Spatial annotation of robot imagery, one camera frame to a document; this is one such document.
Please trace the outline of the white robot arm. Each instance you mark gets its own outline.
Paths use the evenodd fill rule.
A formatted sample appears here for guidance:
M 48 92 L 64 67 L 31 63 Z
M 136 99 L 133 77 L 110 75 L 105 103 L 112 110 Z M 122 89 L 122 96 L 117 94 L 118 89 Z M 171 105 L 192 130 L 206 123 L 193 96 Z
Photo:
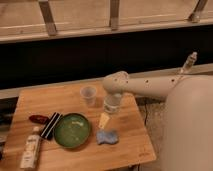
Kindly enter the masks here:
M 213 76 L 106 76 L 104 108 L 113 113 L 125 93 L 165 101 L 162 171 L 213 171 Z

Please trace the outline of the translucent cylindrical gripper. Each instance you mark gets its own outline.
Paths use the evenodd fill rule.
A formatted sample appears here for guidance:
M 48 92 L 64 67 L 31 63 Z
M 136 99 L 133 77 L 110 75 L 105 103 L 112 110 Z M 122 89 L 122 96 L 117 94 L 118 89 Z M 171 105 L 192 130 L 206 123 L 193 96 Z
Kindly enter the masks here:
M 99 128 L 104 129 L 110 120 L 109 114 L 116 113 L 119 110 L 122 94 L 107 94 L 104 98 L 104 111 L 107 113 L 102 113 L 99 120 Z

